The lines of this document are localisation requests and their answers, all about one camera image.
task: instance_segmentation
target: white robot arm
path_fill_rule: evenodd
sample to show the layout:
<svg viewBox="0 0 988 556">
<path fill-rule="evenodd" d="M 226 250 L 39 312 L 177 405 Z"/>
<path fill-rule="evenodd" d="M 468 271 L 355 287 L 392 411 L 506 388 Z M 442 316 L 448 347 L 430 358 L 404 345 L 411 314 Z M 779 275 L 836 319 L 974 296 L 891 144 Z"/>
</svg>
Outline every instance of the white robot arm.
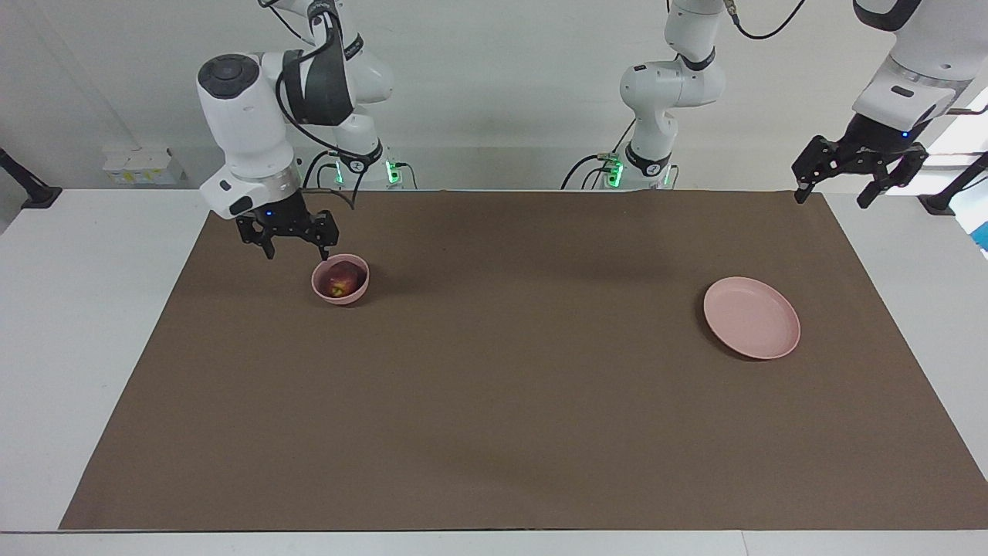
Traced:
<svg viewBox="0 0 988 556">
<path fill-rule="evenodd" d="M 844 137 L 817 136 L 792 166 L 799 203 L 818 183 L 844 173 L 874 178 L 858 198 L 862 208 L 891 187 L 908 185 L 928 157 L 915 139 L 947 113 L 988 58 L 984 0 L 855 0 L 854 6 L 862 22 L 894 33 L 895 47 L 855 103 Z"/>
<path fill-rule="evenodd" d="M 674 0 L 666 43 L 678 54 L 630 68 L 621 80 L 624 104 L 634 111 L 635 132 L 619 147 L 609 185 L 656 188 L 672 157 L 679 124 L 667 111 L 710 104 L 720 98 L 726 77 L 714 42 L 723 0 Z"/>
<path fill-rule="evenodd" d="M 225 54 L 199 73 L 199 97 L 225 165 L 200 188 L 209 206 L 236 219 L 246 243 L 275 255 L 272 238 L 295 236 L 329 256 L 339 232 L 329 213 L 309 215 L 285 119 L 340 158 L 344 185 L 389 182 L 386 148 L 361 104 L 390 97 L 390 69 L 366 51 L 342 0 L 278 0 L 262 7 L 303 15 L 310 51 Z M 301 125 L 327 126 L 335 144 Z"/>
</svg>

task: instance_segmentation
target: table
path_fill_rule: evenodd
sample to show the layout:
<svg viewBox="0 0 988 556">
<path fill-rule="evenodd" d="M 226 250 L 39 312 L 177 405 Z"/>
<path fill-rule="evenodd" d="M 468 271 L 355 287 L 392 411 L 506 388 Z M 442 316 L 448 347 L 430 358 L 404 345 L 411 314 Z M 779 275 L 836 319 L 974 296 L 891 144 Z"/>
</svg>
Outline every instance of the table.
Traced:
<svg viewBox="0 0 988 556">
<path fill-rule="evenodd" d="M 979 249 L 913 199 L 884 198 L 867 212 L 852 196 L 827 200 L 985 473 L 988 343 L 978 323 L 988 315 L 988 265 Z M 196 191 L 73 190 L 0 236 L 0 530 L 48 533 L 0 536 L 0 553 L 980 554 L 988 546 L 988 531 L 51 534 L 206 214 Z"/>
</svg>

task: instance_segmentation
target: apple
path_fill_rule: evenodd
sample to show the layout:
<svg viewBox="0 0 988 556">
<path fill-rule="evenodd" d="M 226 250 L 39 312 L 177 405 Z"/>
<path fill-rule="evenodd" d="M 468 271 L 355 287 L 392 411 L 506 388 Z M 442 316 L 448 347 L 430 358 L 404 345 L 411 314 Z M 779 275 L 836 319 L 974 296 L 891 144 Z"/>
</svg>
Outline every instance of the apple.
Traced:
<svg viewBox="0 0 988 556">
<path fill-rule="evenodd" d="M 364 285 L 364 270 L 352 262 L 338 262 L 326 273 L 327 290 L 333 299 L 353 295 Z"/>
</svg>

